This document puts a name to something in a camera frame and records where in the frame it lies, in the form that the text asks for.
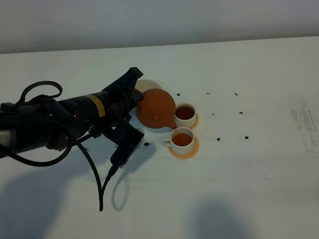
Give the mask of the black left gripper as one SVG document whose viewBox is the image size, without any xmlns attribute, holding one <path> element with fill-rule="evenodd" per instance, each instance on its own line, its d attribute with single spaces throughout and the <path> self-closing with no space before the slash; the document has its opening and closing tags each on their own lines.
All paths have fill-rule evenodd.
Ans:
<svg viewBox="0 0 319 239">
<path fill-rule="evenodd" d="M 101 91 L 106 100 L 107 123 L 102 134 L 118 147 L 111 156 L 111 163 L 122 167 L 143 139 L 144 134 L 130 124 L 130 111 L 143 99 L 136 90 L 137 80 L 143 73 L 131 67 L 123 76 Z"/>
</svg>

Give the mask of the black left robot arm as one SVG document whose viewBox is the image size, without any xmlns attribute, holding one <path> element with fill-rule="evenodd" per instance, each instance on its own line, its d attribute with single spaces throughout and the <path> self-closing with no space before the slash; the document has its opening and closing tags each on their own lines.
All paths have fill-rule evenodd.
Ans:
<svg viewBox="0 0 319 239">
<path fill-rule="evenodd" d="M 135 89 L 142 72 L 130 68 L 100 92 L 57 101 L 56 96 L 39 95 L 26 101 L 27 87 L 19 101 L 0 106 L 0 155 L 24 164 L 46 167 L 63 160 L 77 142 L 105 136 L 117 145 L 111 163 L 122 167 L 132 155 L 143 133 L 130 124 L 130 111 L 143 99 Z M 36 162 L 20 153 L 40 147 L 62 151 L 51 161 Z"/>
</svg>

